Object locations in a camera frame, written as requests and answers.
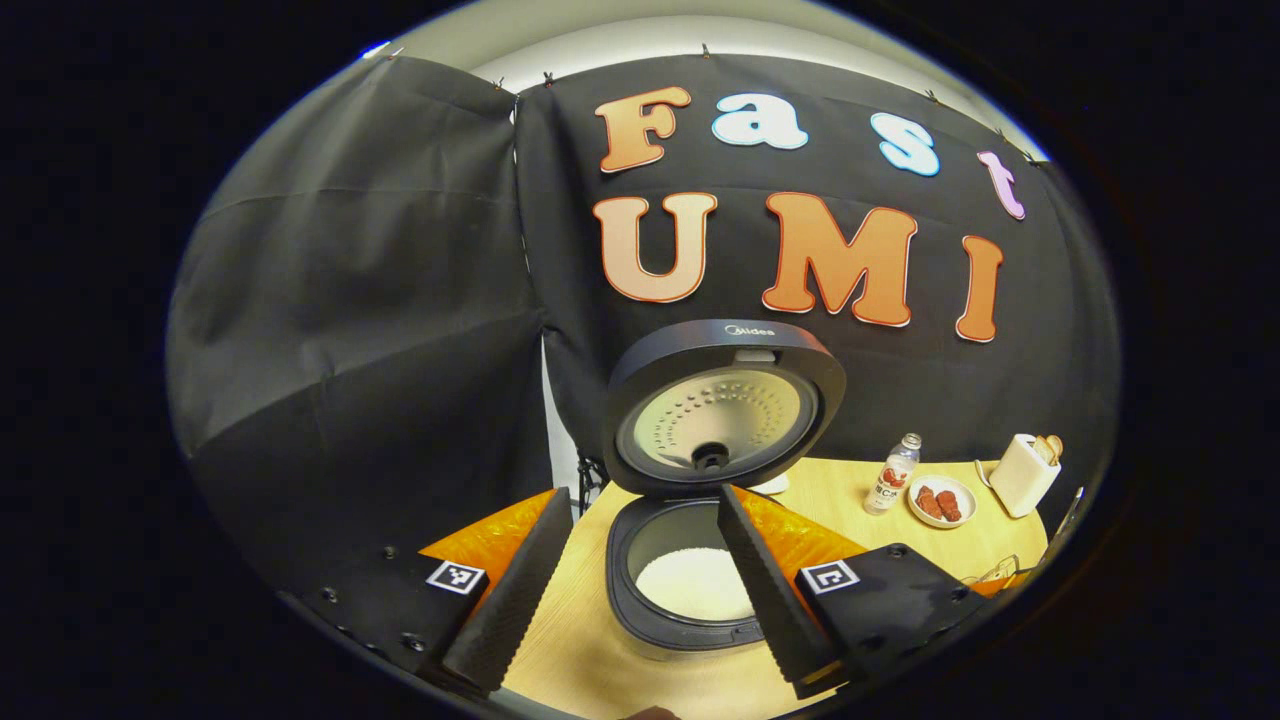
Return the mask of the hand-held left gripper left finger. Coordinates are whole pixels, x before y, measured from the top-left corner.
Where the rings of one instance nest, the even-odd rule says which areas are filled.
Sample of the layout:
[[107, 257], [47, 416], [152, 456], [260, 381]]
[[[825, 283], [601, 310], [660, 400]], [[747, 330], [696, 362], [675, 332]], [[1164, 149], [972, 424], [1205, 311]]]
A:
[[572, 525], [570, 492], [548, 489], [419, 551], [351, 562], [285, 602], [374, 662], [484, 700], [500, 688]]

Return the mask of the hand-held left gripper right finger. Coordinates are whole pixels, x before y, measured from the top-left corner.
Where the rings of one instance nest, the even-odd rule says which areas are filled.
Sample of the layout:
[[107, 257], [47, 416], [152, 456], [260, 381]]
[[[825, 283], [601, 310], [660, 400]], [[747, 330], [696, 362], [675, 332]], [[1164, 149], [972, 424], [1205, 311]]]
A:
[[864, 548], [737, 486], [719, 491], [718, 527], [800, 700], [902, 675], [997, 594], [906, 544]]

